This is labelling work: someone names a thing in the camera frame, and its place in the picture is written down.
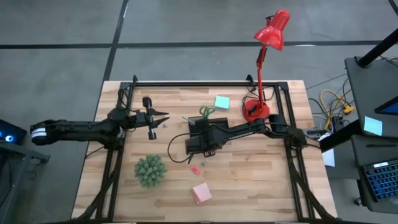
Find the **red desk lamp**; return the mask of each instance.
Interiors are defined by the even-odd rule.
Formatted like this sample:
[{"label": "red desk lamp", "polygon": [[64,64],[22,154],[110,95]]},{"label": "red desk lamp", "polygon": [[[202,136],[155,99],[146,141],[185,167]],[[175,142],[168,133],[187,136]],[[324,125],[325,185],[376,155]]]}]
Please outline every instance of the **red desk lamp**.
[{"label": "red desk lamp", "polygon": [[274,18],[267,17],[267,26],[261,29],[254,38],[260,40],[261,50],[257,58],[257,79],[259,89],[259,99],[251,99],[244,104],[243,117],[246,121],[252,122],[255,119],[266,119],[269,116],[269,107],[264,102],[264,92],[262,90],[261,68],[266,57],[267,46],[277,50],[282,50],[284,46],[284,38],[282,32],[289,21],[290,14],[286,9],[279,9]]}]

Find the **green succulent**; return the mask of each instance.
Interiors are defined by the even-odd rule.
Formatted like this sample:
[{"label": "green succulent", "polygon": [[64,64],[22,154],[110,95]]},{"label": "green succulent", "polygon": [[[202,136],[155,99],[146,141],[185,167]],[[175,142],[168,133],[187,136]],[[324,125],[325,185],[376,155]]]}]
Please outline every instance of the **green succulent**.
[{"label": "green succulent", "polygon": [[134,172],[141,187],[149,189],[160,185],[167,169],[160,155],[148,155],[146,159],[139,159]]}]

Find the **wooden table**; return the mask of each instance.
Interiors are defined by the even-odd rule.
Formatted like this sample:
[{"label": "wooden table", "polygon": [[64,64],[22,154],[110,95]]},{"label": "wooden table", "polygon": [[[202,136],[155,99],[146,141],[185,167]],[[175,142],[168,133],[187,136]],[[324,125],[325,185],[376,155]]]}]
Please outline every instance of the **wooden table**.
[{"label": "wooden table", "polygon": [[[105,82],[99,100],[96,120],[106,118],[116,104],[120,82]],[[288,81],[298,128],[314,127],[304,82]],[[267,98],[272,89],[266,89]],[[229,126],[245,123],[241,107],[246,87],[144,87],[134,88],[132,108],[144,110],[142,97],[152,98],[157,111],[168,112],[166,128],[155,130],[157,139],[148,140],[147,128],[127,133],[122,171],[116,199],[114,221],[129,222],[269,222],[296,221],[289,170],[283,140],[255,134],[228,142],[216,156],[193,157],[192,164],[201,173],[194,174],[188,164],[173,163],[167,156],[167,145],[176,135],[188,132],[181,116],[198,116],[201,105],[214,105],[216,95],[231,99],[229,110],[217,110],[211,118],[228,117]],[[278,113],[275,97],[267,102],[271,113]],[[183,136],[171,148],[172,157],[185,155]],[[91,142],[88,152],[101,145]],[[134,165],[148,154],[160,154],[168,172],[160,187],[143,189],[134,177]],[[329,213],[336,216],[335,204],[321,151],[314,147],[303,150],[308,181],[312,192]],[[84,163],[72,217],[79,216],[100,190],[106,150],[92,154]],[[196,204],[192,187],[206,182],[213,198]],[[109,197],[104,210],[108,211]],[[303,210],[305,200],[301,199]]]}]

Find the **lamp base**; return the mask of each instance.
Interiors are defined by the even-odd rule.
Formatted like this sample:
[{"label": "lamp base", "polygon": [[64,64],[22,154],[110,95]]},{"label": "lamp base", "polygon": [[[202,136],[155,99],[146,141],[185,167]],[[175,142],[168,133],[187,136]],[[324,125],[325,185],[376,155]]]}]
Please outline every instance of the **lamp base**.
[{"label": "lamp base", "polygon": [[[246,110],[243,110],[243,117],[246,121],[248,122],[253,122],[255,119],[266,119],[269,116],[269,107],[267,106],[266,103],[262,103],[262,109],[261,109],[261,105],[258,99],[251,99],[249,101],[247,101],[244,104]],[[255,106],[256,109],[254,109],[254,111],[249,114],[249,110]]]}]

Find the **pink cube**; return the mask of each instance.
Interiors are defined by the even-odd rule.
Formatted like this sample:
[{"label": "pink cube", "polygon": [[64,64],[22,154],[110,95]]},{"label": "pink cube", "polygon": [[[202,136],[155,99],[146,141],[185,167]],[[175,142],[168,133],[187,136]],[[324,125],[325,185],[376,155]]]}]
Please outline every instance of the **pink cube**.
[{"label": "pink cube", "polygon": [[197,185],[196,187],[192,188],[192,190],[197,203],[202,203],[205,200],[211,199],[210,190],[206,183]]}]

